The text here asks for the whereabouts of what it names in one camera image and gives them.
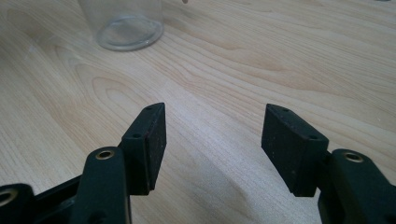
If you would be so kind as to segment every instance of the light wooden tabletop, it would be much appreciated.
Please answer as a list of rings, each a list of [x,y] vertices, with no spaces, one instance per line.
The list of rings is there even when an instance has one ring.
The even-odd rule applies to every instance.
[[[80,175],[146,105],[166,104],[156,189],[135,223],[319,223],[261,149],[285,106],[396,184],[396,1],[164,0],[146,49],[98,47],[77,1],[0,3],[0,185]]]

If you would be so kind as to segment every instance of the clear glass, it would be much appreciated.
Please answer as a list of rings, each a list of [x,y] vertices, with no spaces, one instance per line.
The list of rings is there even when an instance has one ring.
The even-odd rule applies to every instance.
[[[161,0],[78,2],[97,43],[105,49],[142,49],[163,34]]]

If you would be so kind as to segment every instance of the wooden table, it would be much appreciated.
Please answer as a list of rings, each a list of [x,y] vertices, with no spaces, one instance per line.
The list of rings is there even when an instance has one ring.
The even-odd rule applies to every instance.
[[[164,0],[149,48],[98,47],[77,1],[0,3],[0,185],[42,192],[166,103],[168,145],[135,223],[319,223],[261,149],[266,104],[396,184],[396,1]]]

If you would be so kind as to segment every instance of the mounting hole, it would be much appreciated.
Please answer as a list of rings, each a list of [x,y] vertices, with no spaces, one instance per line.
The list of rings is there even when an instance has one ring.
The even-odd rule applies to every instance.
[[[349,161],[353,161],[353,162],[363,162],[364,161],[364,159],[360,155],[352,153],[352,152],[346,152],[346,153],[344,153],[344,156]]]
[[[388,223],[396,224],[396,216],[395,215],[387,215],[387,216],[385,216],[385,220]]]
[[[96,159],[98,160],[107,160],[110,159],[114,156],[114,151],[113,150],[104,150],[96,154]]]
[[[102,224],[105,223],[106,213],[104,211],[93,212],[88,218],[89,224]]]
[[[0,207],[14,201],[17,195],[18,191],[16,189],[3,189],[0,191]]]

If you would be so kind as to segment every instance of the glass base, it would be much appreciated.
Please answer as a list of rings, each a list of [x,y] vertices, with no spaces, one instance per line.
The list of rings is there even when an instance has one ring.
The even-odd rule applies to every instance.
[[[96,35],[105,49],[134,50],[154,43],[163,34],[163,24],[144,17],[122,17],[110,21]]]

